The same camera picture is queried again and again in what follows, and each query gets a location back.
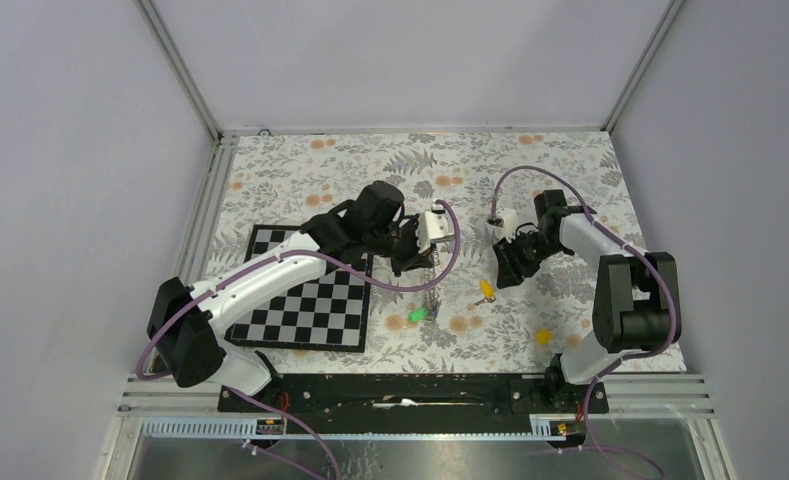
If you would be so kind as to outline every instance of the robotic arm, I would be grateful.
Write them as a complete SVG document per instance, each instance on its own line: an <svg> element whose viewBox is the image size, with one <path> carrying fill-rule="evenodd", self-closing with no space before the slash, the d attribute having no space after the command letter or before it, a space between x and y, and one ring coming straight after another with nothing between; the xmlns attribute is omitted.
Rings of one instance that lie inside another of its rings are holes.
<svg viewBox="0 0 789 480"><path fill-rule="evenodd" d="M664 294L642 263L594 228L582 207L569 206L562 190L535 197L538 225L521 232L514 210L490 221L502 238L494 245L499 265L497 288L520 285L541 262L557 253L577 254L597 271L593 331L575 348L559 354L545 372L555 390L585 385L627 351L650 351L668 336L670 319ZM667 253L641 250L656 268L679 308L677 269ZM641 294L633 295L637 290ZM680 325L674 341L680 337Z"/></svg>
<svg viewBox="0 0 789 480"><path fill-rule="evenodd" d="M193 298L217 292L182 317L156 348L180 387L211 381L254 395L270 381L271 367L263 356L232 345L224 335L255 307L327 273L326 260L289 252L319 252L348 264L370 253L389 258L394 274L400 276L431 267L429 254L435 244L453 238L443 211L433 206L423 214L405 216L403 194L376 181L356 200L312 217L276 248L226 274L189 287L179 278L166 281L159 287L147 334L152 338ZM237 281L221 288L236 276Z"/></svg>

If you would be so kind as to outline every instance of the wall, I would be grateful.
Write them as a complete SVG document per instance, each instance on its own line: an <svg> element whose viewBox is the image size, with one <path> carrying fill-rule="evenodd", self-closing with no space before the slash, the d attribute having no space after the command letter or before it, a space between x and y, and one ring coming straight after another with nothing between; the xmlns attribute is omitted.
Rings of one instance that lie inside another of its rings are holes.
<svg viewBox="0 0 789 480"><path fill-rule="evenodd" d="M0 1L0 478L88 478L207 137L133 2Z"/></svg>
<svg viewBox="0 0 789 480"><path fill-rule="evenodd" d="M667 0L156 1L224 128L598 126Z"/></svg>
<svg viewBox="0 0 789 480"><path fill-rule="evenodd" d="M789 2L688 2L614 142L738 478L789 478Z"/></svg>

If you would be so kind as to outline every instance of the chessboard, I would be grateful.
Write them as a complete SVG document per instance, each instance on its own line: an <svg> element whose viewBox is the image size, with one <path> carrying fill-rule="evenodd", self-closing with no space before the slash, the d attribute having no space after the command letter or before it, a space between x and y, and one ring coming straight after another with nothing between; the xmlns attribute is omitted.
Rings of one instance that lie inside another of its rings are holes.
<svg viewBox="0 0 789 480"><path fill-rule="evenodd" d="M279 245L298 228L253 226L244 261ZM372 255L352 265L368 276L372 266ZM332 271L256 307L227 331L226 339L245 347L364 352L370 287L345 271Z"/></svg>

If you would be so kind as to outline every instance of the floral pattern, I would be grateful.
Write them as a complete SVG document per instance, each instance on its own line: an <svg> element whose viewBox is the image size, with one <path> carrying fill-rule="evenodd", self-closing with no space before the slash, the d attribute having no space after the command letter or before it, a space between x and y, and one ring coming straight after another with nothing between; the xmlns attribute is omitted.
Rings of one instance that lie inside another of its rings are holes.
<svg viewBox="0 0 789 480"><path fill-rule="evenodd" d="M543 134L379 134L241 137L211 245L207 275L244 260L254 224L298 225L312 215L355 198L382 179L406 197L407 213L443 198L462 228L459 263L439 286L436 322L412 323L421 293L373 288L364 353L263 349L277 370L308 373L537 372L554 353L572 348L591 331L595 272L578 257L555 256L523 285L498 290L494 303L479 282L495 281L486 225L494 182L511 167L532 164L574 184L601 222L638 245L636 222L609 136L600 132ZM534 220L533 197L557 188L550 178L519 172L503 185L499 207L513 207L522 222ZM451 244L441 247L442 267ZM421 272L397 279L386 259L373 275L389 283L416 285ZM542 346L537 332L547 330ZM685 370L679 346L627 362L624 371Z"/></svg>

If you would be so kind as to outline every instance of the white panel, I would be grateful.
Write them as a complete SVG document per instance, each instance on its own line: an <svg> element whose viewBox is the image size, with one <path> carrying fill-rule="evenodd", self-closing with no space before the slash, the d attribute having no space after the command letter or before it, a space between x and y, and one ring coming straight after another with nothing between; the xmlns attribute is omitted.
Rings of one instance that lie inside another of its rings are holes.
<svg viewBox="0 0 789 480"><path fill-rule="evenodd" d="M738 478L788 479L789 2L687 2L614 143Z"/></svg>
<svg viewBox="0 0 789 480"><path fill-rule="evenodd" d="M84 479L209 140L134 2L0 1L0 479Z"/></svg>
<svg viewBox="0 0 789 480"><path fill-rule="evenodd" d="M159 0L224 129L594 126L667 0Z"/></svg>

